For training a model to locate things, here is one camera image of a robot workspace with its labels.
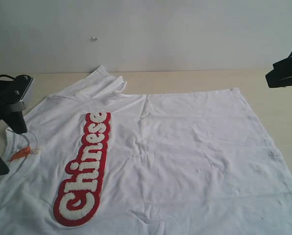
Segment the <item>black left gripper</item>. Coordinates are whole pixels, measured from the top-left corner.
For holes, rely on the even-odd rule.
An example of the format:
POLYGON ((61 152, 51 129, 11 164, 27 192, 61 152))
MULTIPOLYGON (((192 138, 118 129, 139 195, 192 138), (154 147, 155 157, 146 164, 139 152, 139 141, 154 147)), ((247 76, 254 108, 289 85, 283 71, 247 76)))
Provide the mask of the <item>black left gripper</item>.
MULTIPOLYGON (((25 99, 17 102, 14 94, 13 80, 0 80, 0 120, 3 120, 16 134, 27 132, 23 117, 26 109, 25 99)), ((9 173, 9 168, 0 157, 0 175, 9 173)))

